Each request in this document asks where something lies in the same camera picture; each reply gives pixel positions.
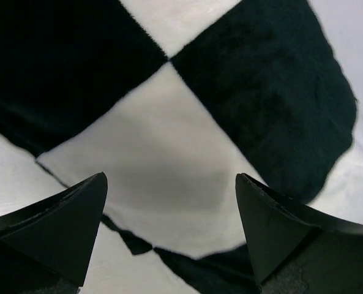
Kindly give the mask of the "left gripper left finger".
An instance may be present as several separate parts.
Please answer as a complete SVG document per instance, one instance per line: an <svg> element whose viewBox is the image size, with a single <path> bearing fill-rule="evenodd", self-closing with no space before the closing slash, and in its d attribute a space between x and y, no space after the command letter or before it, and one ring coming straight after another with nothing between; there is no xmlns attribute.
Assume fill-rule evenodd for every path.
<svg viewBox="0 0 363 294"><path fill-rule="evenodd" d="M0 287L82 287L106 198L98 173L0 216Z"/></svg>

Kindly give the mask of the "black white checkered pillowcase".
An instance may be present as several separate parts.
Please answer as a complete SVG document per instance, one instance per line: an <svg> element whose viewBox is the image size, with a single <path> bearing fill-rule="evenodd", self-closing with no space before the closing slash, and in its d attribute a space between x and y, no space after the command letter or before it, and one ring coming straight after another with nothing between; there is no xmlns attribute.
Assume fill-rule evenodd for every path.
<svg viewBox="0 0 363 294"><path fill-rule="evenodd" d="M363 225L363 116L310 1L0 1L0 216L98 173L84 285L0 293L363 293L257 284L236 197Z"/></svg>

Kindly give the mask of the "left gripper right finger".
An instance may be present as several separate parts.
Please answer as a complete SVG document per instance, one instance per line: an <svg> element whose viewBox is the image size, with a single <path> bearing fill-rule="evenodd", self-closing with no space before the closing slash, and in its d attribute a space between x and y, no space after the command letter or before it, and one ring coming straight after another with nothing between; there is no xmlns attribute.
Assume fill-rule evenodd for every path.
<svg viewBox="0 0 363 294"><path fill-rule="evenodd" d="M246 174L236 197L259 285L363 285L363 225L283 196Z"/></svg>

